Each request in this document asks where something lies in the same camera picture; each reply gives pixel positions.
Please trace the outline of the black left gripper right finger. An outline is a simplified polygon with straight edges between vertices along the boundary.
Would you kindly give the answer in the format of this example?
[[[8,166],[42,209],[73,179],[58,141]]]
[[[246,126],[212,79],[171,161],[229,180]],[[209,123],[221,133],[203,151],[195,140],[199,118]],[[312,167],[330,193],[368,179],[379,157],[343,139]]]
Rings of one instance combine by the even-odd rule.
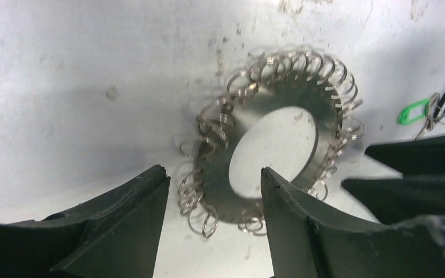
[[[364,220],[269,167],[261,193],[275,277],[445,277],[445,215]]]

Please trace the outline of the metal disc with keyrings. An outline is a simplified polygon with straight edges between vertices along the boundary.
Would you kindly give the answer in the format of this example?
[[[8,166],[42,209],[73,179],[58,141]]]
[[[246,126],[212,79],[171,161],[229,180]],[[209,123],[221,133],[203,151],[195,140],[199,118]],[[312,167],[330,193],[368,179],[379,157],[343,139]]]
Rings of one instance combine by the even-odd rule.
[[[361,104],[355,77],[334,56],[306,46],[250,53],[178,145],[193,163],[178,185],[180,215],[205,239],[221,222],[264,236],[265,167],[325,200],[338,159],[364,134],[353,115]]]

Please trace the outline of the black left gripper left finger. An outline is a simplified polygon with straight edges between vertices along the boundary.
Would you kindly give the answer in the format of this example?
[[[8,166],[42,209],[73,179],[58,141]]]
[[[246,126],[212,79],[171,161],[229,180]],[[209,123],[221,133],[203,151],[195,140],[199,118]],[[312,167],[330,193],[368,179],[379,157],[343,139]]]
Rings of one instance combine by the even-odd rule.
[[[0,277],[152,277],[169,186],[154,165],[44,220],[0,224]]]

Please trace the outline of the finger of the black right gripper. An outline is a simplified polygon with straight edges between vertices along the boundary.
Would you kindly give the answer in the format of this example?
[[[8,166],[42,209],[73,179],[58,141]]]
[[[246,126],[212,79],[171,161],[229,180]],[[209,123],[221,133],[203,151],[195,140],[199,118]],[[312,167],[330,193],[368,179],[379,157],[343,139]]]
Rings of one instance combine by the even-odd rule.
[[[445,175],[445,135],[371,145],[365,155],[404,175]]]
[[[445,215],[445,176],[349,178],[341,186],[382,224],[395,224],[420,215]]]

